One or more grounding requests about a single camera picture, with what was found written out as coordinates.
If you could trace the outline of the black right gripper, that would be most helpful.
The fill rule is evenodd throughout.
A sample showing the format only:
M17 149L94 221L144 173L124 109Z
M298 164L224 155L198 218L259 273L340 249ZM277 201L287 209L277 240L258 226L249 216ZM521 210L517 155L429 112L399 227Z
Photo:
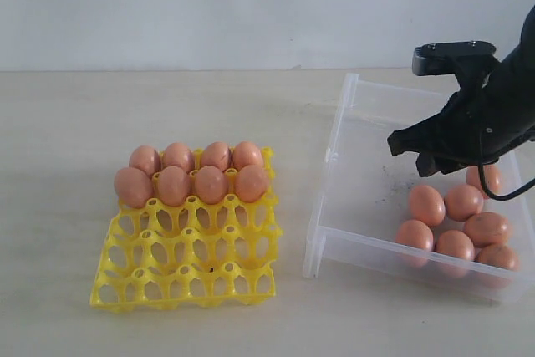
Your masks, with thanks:
M419 154L415 165L420 177L448 175L460 165L488 165L500 157L497 126L502 83L492 76L457 81L460 89L439 116L395 130L387 138L392 156Z

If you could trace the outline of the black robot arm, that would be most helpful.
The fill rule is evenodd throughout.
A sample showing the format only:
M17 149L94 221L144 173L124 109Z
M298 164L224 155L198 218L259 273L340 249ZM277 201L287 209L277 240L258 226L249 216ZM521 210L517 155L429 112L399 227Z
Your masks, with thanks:
M534 138L534 14L502 61L485 41L427 43L415 48L417 76L456 77L459 89L435 115L387 139L393 156L415 152L421 177L488 165Z

